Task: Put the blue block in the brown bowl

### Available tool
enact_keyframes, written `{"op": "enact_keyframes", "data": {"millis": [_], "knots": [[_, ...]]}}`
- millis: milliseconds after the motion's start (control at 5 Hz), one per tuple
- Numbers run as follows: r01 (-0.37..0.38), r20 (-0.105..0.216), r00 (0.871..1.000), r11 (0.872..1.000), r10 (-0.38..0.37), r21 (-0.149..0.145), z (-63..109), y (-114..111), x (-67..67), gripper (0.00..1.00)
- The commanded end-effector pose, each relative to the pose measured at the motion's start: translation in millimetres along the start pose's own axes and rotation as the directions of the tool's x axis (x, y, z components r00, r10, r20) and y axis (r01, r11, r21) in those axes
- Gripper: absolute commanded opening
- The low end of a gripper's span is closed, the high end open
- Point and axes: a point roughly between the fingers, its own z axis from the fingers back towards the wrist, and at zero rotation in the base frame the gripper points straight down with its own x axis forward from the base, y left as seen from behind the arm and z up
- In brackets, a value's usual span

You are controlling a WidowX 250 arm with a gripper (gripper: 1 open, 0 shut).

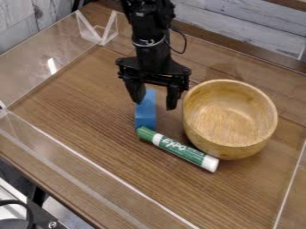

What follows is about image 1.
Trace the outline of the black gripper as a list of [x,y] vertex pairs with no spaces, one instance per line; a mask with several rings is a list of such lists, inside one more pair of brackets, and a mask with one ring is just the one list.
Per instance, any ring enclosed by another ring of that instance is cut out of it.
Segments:
[[150,83],[168,87],[166,108],[174,110],[181,99],[182,90],[189,90],[189,76],[192,70],[180,64],[173,58],[162,65],[149,63],[140,64],[138,58],[122,57],[117,60],[120,77],[125,81],[132,100],[141,104],[146,95],[145,84]]

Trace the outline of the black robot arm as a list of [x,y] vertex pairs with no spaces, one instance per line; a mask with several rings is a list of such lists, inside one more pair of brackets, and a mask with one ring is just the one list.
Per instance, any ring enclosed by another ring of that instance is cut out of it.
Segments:
[[192,74],[192,69],[172,57],[170,30],[188,39],[172,25],[176,5],[172,0],[121,0],[121,4],[132,25],[137,55],[117,60],[120,78],[137,104],[144,101],[146,83],[166,87],[166,109],[173,110],[182,93],[189,90]]

